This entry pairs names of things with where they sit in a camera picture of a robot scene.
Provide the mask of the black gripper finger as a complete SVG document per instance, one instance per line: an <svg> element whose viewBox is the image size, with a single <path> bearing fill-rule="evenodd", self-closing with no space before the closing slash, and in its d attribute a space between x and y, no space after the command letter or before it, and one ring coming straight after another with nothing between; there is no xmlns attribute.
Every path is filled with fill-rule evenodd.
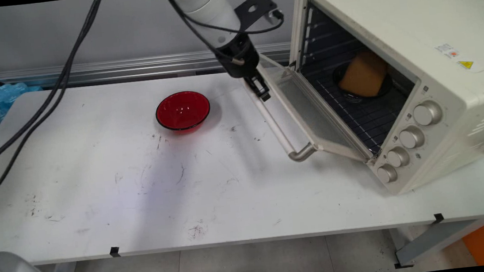
<svg viewBox="0 0 484 272"><path fill-rule="evenodd" d="M262 102L271 98L270 89L260 74L252 78L253 91Z"/></svg>
<svg viewBox="0 0 484 272"><path fill-rule="evenodd" d="M261 76L244 77L244 81L258 98L265 96L264 79Z"/></svg>

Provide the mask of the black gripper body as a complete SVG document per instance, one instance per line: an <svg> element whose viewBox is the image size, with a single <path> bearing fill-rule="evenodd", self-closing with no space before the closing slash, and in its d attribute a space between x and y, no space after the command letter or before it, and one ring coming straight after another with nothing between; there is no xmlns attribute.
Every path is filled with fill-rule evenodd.
<svg viewBox="0 0 484 272"><path fill-rule="evenodd" d="M252 78L258 72L259 55L248 34L237 34L231 42L217 48L216 57L233 78Z"/></svg>

